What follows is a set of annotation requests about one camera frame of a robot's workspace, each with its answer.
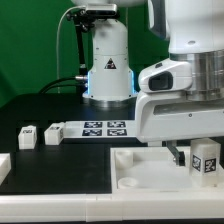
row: blue light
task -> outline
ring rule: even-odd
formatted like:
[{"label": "blue light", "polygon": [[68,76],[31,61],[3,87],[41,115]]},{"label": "blue light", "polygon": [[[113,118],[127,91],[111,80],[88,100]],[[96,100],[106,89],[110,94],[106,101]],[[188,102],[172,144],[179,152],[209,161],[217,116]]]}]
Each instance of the blue light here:
[{"label": "blue light", "polygon": [[135,94],[135,74],[133,71],[131,71],[131,90],[132,90],[132,94]]},{"label": "blue light", "polygon": [[88,72],[87,78],[88,78],[88,81],[87,81],[87,85],[88,85],[88,86],[87,86],[87,94],[89,95],[89,93],[90,93],[90,90],[89,90],[89,89],[90,89],[90,88],[89,88],[89,87],[90,87],[90,85],[89,85],[89,82],[90,82],[90,81],[89,81],[89,79],[90,79],[90,71]]}]

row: black cable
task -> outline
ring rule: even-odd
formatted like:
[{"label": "black cable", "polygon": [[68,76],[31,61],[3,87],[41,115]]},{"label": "black cable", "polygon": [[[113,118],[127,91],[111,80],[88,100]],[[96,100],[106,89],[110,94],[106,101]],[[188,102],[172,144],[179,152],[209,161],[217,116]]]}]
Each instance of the black cable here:
[{"label": "black cable", "polygon": [[61,79],[57,79],[53,82],[50,82],[49,84],[47,84],[46,86],[44,86],[39,93],[44,93],[46,89],[48,89],[50,86],[53,86],[54,84],[60,83],[60,82],[64,82],[64,81],[70,81],[70,80],[75,80],[75,76],[71,76],[71,77],[67,77],[67,78],[61,78]]},{"label": "black cable", "polygon": [[83,86],[83,84],[65,84],[65,85],[52,85],[49,86],[48,88],[46,88],[44,91],[41,92],[41,94],[44,94],[46,92],[48,92],[49,90],[53,89],[53,88],[58,88],[58,87],[77,87],[77,86]]}]

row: metal bracket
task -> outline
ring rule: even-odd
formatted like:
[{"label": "metal bracket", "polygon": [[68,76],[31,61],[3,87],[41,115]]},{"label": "metal bracket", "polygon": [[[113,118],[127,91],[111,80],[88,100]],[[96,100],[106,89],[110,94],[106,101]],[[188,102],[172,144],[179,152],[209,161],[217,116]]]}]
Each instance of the metal bracket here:
[{"label": "metal bracket", "polygon": [[185,166],[185,154],[184,152],[178,151],[178,149],[173,145],[172,141],[166,142],[167,148],[174,156],[174,161],[176,162],[177,166]]}]

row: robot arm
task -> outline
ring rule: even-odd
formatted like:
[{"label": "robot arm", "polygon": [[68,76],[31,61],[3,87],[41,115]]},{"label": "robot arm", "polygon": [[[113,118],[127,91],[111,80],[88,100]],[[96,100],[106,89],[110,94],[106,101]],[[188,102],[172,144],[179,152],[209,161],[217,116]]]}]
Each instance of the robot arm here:
[{"label": "robot arm", "polygon": [[223,136],[224,1],[160,1],[162,24],[154,15],[159,1],[148,2],[150,27],[170,34],[170,58],[139,76],[136,136],[142,142]]}]

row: warning label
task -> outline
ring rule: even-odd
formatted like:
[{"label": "warning label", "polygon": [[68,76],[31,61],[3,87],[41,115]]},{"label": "warning label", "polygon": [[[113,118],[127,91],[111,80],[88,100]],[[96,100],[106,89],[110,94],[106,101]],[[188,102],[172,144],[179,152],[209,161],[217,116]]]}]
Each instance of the warning label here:
[{"label": "warning label", "polygon": [[110,60],[107,62],[105,69],[117,69],[112,58],[110,58]]}]

